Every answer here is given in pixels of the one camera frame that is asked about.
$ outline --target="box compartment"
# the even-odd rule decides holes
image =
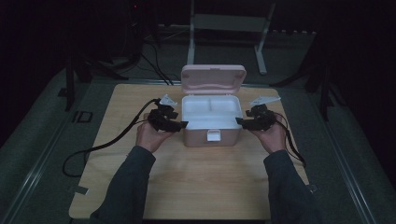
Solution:
[[[242,126],[235,118],[243,114],[239,99],[231,93],[239,90],[245,76],[242,65],[183,67],[182,88],[190,94],[182,99],[181,119],[189,122],[183,131],[185,146],[224,147],[236,143]]]

